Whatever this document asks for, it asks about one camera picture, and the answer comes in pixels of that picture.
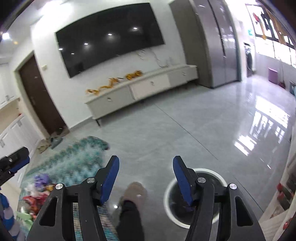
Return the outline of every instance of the metal screw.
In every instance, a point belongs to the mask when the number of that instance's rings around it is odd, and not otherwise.
[[[233,189],[233,190],[237,189],[237,185],[235,185],[234,183],[231,183],[231,184],[229,185],[229,187],[230,187],[231,189]]]
[[[94,183],[95,179],[93,177],[88,178],[87,183]]]
[[[59,184],[56,184],[56,189],[57,190],[60,190],[63,188],[63,184],[59,183]]]
[[[206,179],[205,179],[204,177],[199,177],[199,178],[197,179],[197,181],[198,181],[199,183],[205,183],[205,182],[206,182]]]

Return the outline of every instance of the gray refrigerator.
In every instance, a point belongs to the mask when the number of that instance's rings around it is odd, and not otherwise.
[[[175,0],[170,7],[187,64],[196,65],[199,84],[215,88],[239,80],[237,38],[223,0]]]

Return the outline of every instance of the round trash bin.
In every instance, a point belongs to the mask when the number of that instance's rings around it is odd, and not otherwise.
[[[198,173],[199,177],[204,177],[207,181],[212,181],[214,187],[227,186],[226,181],[218,173],[212,170],[196,168],[194,171],[195,173]],[[176,179],[173,179],[168,185],[163,198],[163,203],[166,214],[175,224],[187,229],[190,227],[194,207],[188,206],[187,202],[184,201]],[[218,220],[219,203],[215,203],[212,223],[215,223]]]

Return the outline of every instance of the tv screen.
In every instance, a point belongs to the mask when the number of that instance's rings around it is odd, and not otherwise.
[[[116,56],[164,44],[149,3],[94,13],[59,30],[56,36],[70,77]]]

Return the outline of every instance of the teal rug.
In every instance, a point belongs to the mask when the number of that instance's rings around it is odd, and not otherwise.
[[[17,210],[20,211],[23,205],[22,198],[29,195],[25,190],[28,184],[34,183],[34,177],[39,174],[47,173],[52,183],[63,183],[66,186],[80,184],[88,177],[93,177],[98,169],[103,167],[104,151],[108,148],[108,143],[89,136],[81,139],[67,149],[50,157],[40,166],[28,171],[21,183],[21,194]],[[108,241],[118,241],[117,233],[111,223],[111,217],[106,205],[98,207],[101,223]],[[77,241],[82,241],[79,223],[78,204],[73,204],[74,227]],[[18,218],[21,228],[28,235],[28,229]]]

